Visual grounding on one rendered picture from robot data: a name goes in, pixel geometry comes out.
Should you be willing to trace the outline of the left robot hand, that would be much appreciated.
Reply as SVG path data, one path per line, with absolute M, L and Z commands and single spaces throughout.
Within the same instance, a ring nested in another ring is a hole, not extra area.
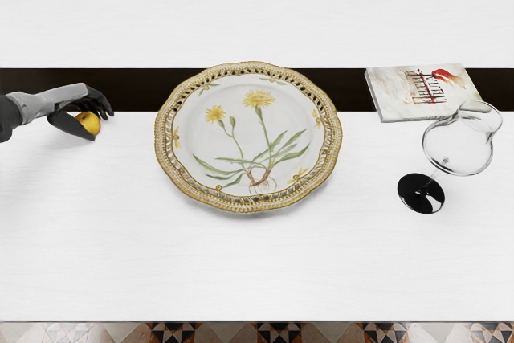
M 11 93 L 17 94 L 17 100 L 22 108 L 21 125 L 27 125 L 34 119 L 45 116 L 49 124 L 57 129 L 89 141 L 92 141 L 94 136 L 76 118 L 68 114 L 65 108 L 70 106 L 81 111 L 90 111 L 104 120 L 114 115 L 105 95 L 85 83 L 64 85 L 37 94 Z

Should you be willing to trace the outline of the yellow round fruit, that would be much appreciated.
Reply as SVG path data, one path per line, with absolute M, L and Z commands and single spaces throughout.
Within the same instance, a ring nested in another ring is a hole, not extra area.
M 80 112 L 75 118 L 93 136 L 96 136 L 100 132 L 100 118 L 93 112 Z

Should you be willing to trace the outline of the floral plate with gold rim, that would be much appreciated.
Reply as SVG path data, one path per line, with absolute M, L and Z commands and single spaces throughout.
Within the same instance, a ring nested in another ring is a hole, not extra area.
M 221 64 L 185 80 L 154 125 L 157 160 L 175 186 L 235 213 L 307 196 L 333 171 L 342 137 L 324 91 L 262 62 Z

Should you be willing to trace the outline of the white book with red print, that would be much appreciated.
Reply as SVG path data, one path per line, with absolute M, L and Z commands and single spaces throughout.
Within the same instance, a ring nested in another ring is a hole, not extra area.
M 383 123 L 439 119 L 481 99 L 459 63 L 369 67 L 365 79 Z

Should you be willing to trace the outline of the clear wine glass black base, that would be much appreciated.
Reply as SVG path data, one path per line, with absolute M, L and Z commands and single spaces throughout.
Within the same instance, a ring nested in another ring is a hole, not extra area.
M 436 181 L 438 174 L 466 177 L 485 170 L 492 161 L 492 138 L 502 123 L 494 106 L 482 100 L 468 100 L 453 115 L 431 124 L 422 136 L 422 148 L 434 172 L 403 176 L 398 181 L 402 202 L 421 214 L 442 209 L 445 193 Z

